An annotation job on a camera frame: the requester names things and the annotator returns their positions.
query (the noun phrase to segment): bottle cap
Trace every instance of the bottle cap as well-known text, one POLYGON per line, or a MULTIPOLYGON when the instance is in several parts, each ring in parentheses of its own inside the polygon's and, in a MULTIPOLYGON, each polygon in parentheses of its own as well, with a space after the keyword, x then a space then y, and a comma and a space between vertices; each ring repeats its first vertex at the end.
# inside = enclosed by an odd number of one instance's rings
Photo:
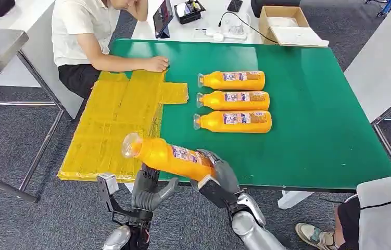
POLYGON ((137 133, 128 134, 122 143, 122 155, 125 158, 136 157, 142 149, 143 138, 137 133))
POLYGON ((201 118, 201 116, 199 114, 194 114, 194 129, 195 130, 198 130, 201 128, 200 118, 201 118))
POLYGON ((205 85, 205 76, 203 74, 198 74, 198 87, 203 87, 205 85))
POLYGON ((204 94, 202 93, 197 93, 197 108, 203 107, 203 96, 204 94))

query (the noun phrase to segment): bottle label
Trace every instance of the bottle label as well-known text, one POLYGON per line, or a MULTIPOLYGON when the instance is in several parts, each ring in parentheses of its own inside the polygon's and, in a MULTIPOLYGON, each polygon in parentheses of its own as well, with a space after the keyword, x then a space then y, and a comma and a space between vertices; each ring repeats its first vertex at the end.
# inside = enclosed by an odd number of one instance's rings
POLYGON ((237 72, 223 72, 223 79, 225 81, 246 81, 259 80, 259 71, 237 71, 237 72))
POLYGON ((223 120, 224 124, 249 124, 267 122, 266 115, 263 112, 224 113, 223 120))
POLYGON ((171 147, 174 158, 190 161, 192 163, 203 164, 201 154, 199 152, 174 145, 171 145, 171 147))
POLYGON ((224 100, 226 102, 263 102, 266 97, 263 91, 226 92, 224 100))

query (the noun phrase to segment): white power strip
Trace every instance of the white power strip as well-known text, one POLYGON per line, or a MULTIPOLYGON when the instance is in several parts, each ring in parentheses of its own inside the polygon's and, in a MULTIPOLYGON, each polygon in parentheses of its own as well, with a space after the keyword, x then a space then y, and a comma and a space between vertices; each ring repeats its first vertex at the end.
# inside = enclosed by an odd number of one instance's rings
POLYGON ((224 39, 234 39, 234 40, 246 40, 247 39, 247 34, 232 34, 232 33, 221 33, 220 31, 217 31, 215 29, 199 29, 196 28, 194 32, 194 38, 195 39, 213 39, 216 40, 215 37, 222 37, 224 39))

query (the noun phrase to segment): black pants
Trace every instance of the black pants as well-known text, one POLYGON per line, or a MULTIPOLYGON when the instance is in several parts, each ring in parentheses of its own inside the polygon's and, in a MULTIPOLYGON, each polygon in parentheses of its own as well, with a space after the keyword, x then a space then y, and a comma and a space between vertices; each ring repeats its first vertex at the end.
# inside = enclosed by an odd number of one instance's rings
POLYGON ((91 64, 59 66, 59 79, 71 92, 83 99, 88 99, 91 89, 97 81, 100 70, 91 64))
POLYGON ((359 217, 361 215, 361 206, 359 199, 353 198, 347 203, 342 203, 338 207, 338 216, 343 227, 344 240, 346 241, 339 250, 358 250, 359 249, 359 217))

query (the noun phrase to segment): plastic bottle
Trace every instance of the plastic bottle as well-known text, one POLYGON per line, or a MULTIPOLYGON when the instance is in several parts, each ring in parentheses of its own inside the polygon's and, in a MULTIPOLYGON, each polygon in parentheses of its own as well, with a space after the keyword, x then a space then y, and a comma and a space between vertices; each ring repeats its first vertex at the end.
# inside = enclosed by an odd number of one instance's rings
POLYGON ((122 154, 135 157, 151 168, 201 181, 206 175, 215 177, 211 161, 199 152, 166 143, 161 138, 144 139, 137 133, 123 140, 122 154))
POLYGON ((266 77, 262 71, 219 72, 198 74, 198 86, 215 90, 262 90, 266 77))
POLYGON ((223 92, 197 94, 197 107, 215 110, 268 110, 269 94, 264 91, 223 92))
POLYGON ((194 129, 223 133, 267 133, 272 116, 267 111, 214 111, 205 116, 194 115, 194 129))

